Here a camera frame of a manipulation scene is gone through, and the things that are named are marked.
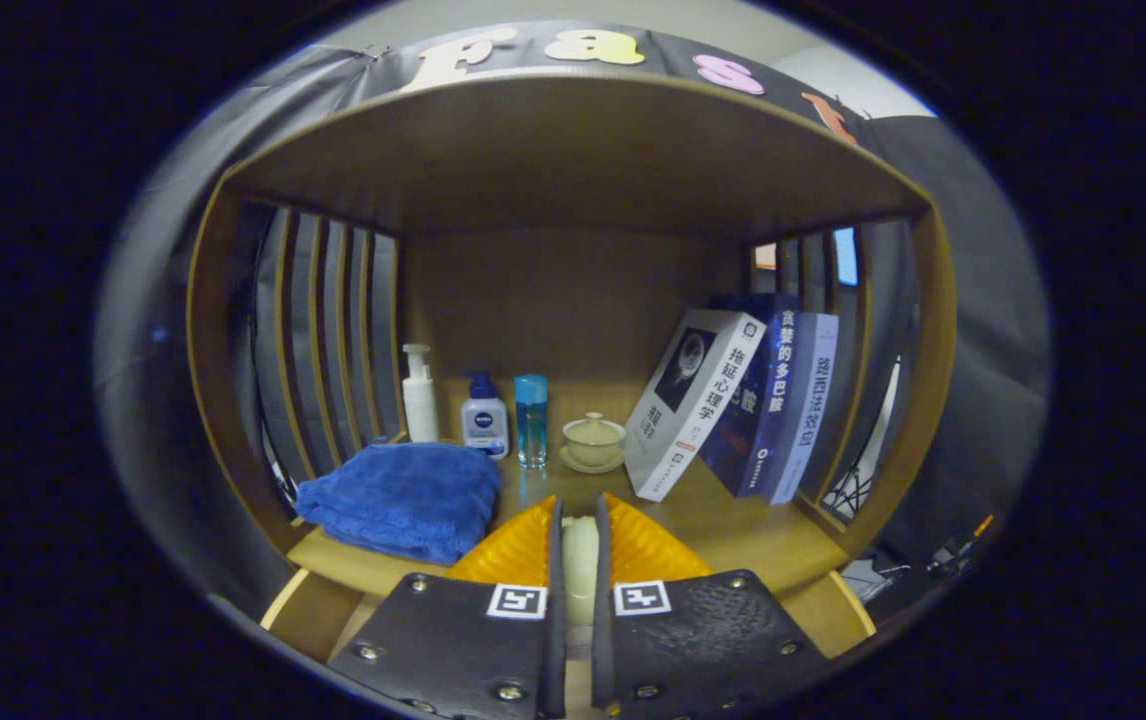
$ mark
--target book spine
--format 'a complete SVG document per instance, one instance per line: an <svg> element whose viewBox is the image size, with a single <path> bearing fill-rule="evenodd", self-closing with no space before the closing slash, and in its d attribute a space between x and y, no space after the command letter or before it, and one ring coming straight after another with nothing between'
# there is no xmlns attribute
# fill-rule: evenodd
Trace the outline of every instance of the book spine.
<svg viewBox="0 0 1146 720"><path fill-rule="evenodd" d="M733 496L752 496L761 491L766 480L774 478L775 462L783 453L788 425L785 424L785 400L787 388L791 388L796 374L796 318L800 316L793 305L778 307L774 313L774 322L769 324L761 350L768 351L769 363L766 367L764 393L760 401L760 421L755 432L755 441L751 445L746 471L741 477L741 486Z"/></svg>
<svg viewBox="0 0 1146 720"><path fill-rule="evenodd" d="M733 390L741 382L748 360L755 352L761 337L764 336L764 323L752 319L751 315L743 315L738 327L741 328L744 324L755 324L758 331L752 336L733 332L733 339L729 342L728 347L724 347L723 354L720 354L719 369L711 375L711 382L706 383L706 388L702 388L701 400L698 402L697 409L692 410L684 420L674 443L666 448L661 461L657 462L649 479L645 479L636 492L636 495L643 500L654 502L664 500L666 493L670 492L675 482L688 469L689 462L693 461L698 448L702 446L702 443L706 443L706 436L709 436L711 429L720 418L720 414L724 413L729 397L732 397ZM736 354L741 355L740 363L733 362Z"/></svg>
<svg viewBox="0 0 1146 720"><path fill-rule="evenodd" d="M800 488L800 480L813 455L817 429L826 407L835 365L835 346L839 337L839 318L835 315L811 315L815 324L809 382L798 383L792 391L792 404L798 407L796 431L791 444L787 461L783 467L777 486L770 496L770 504L788 502Z"/></svg>

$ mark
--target wooden shelf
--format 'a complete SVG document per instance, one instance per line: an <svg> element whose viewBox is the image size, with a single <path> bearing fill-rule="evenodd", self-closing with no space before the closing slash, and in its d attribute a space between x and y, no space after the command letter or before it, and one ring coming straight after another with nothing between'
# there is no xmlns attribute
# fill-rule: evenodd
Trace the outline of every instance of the wooden shelf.
<svg viewBox="0 0 1146 720"><path fill-rule="evenodd" d="M716 573L745 568L778 596L824 577L847 561L841 547L798 507L769 506L760 498L730 496L700 460L689 465L662 502L635 496L623 469L582 475L556 459L545 470L521 470L512 454L501 461L501 470L503 488L493 527L550 495L564 501L565 516L591 515L596 498L610 492L668 529ZM337 542L322 529L312 530L289 551L289 559L312 573L377 597L385 597L408 573L441 576L446 571L440 565Z"/></svg>

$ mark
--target wooden shelf top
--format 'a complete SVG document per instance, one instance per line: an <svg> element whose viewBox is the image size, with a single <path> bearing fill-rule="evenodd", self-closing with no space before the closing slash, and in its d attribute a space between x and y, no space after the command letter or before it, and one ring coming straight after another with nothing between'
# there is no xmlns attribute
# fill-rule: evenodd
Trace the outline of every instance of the wooden shelf top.
<svg viewBox="0 0 1146 720"><path fill-rule="evenodd" d="M225 182L400 237L572 227L768 242L929 205L884 161L769 102L582 66L390 92Z"/></svg>
<svg viewBox="0 0 1146 720"><path fill-rule="evenodd" d="M769 506L760 498L730 496L701 460L693 461L662 502L639 500L623 469L603 475L576 474L558 457L545 470L521 470L515 454L501 462L503 491L492 526L550 495L564 501L565 516L591 515L595 500L610 492L641 509L692 548L716 573L747 569L775 594L821 578L841 566L843 550L798 507ZM444 576L448 568L400 559L340 543L314 529L289 559L337 584L385 597L408 573Z"/></svg>

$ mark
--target screw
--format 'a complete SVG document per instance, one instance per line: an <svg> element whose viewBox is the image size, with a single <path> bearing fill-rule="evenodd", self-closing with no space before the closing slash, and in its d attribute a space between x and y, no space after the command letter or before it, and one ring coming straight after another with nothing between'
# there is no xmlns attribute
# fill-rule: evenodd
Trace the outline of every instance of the screw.
<svg viewBox="0 0 1146 720"><path fill-rule="evenodd" d="M379 647L375 647L368 643L359 642L355 643L355 655L363 657L364 660L377 660L382 657L382 654L386 652Z"/></svg>
<svg viewBox="0 0 1146 720"><path fill-rule="evenodd" d="M518 684L501 684L494 694L497 696L497 701L516 702L523 701L524 694L526 692L524 692L524 688Z"/></svg>

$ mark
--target gray fabric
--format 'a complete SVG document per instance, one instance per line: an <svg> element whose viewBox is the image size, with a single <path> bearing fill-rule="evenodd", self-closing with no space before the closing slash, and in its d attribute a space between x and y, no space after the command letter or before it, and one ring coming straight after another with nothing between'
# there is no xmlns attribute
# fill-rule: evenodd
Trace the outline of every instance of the gray fabric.
<svg viewBox="0 0 1146 720"><path fill-rule="evenodd" d="M308 47L215 105L143 182L116 233L99 294L94 397L125 496L188 582L222 594L245 615L261 615L290 570L230 492L195 407L185 350L193 242L220 174L353 104L367 61L352 50ZM253 233L249 250L262 234ZM252 269L252 255L231 266ZM233 288L234 316L248 314L240 303L249 292ZM234 357L248 352L245 332L231 329ZM252 396L252 378L236 377Z"/></svg>
<svg viewBox="0 0 1146 720"><path fill-rule="evenodd" d="M987 515L1005 512L1021 492L1047 420L1047 296L1015 210L944 123L885 118L869 131L878 138L871 150L937 202L956 274L956 363L942 423L920 477L880 535L908 559L925 562L949 539L970 537Z"/></svg>

